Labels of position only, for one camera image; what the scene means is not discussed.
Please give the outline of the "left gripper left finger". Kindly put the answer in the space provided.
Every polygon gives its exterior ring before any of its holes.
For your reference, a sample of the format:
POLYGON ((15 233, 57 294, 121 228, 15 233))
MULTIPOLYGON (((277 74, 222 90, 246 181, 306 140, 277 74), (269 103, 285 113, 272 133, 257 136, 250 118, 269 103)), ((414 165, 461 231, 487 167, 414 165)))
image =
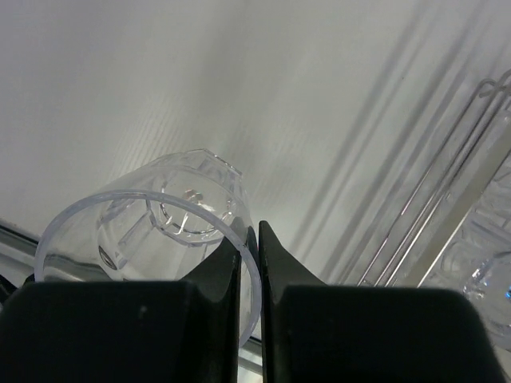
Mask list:
POLYGON ((240 255, 171 282, 27 282, 3 302, 4 382, 234 382, 240 255))

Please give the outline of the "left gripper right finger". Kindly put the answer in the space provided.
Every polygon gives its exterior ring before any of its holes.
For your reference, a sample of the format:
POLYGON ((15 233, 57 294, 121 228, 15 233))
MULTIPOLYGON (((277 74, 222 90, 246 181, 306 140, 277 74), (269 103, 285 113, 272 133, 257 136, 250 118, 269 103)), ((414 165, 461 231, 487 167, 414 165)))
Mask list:
POLYGON ((503 382, 477 311, 443 289, 332 286, 259 223, 266 382, 503 382))

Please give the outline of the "clear plastic cup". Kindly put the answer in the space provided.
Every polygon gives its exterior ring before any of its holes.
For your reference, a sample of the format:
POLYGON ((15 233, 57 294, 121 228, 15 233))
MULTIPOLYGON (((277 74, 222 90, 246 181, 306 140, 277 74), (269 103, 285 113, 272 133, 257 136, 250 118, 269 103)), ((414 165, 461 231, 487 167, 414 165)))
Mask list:
POLYGON ((35 253, 39 282, 179 280, 221 243, 241 263, 240 342, 262 306, 257 241, 240 171, 206 149, 162 156, 68 206, 35 253))
POLYGON ((477 308, 494 343, 510 350, 510 159, 471 207, 439 267, 477 308))

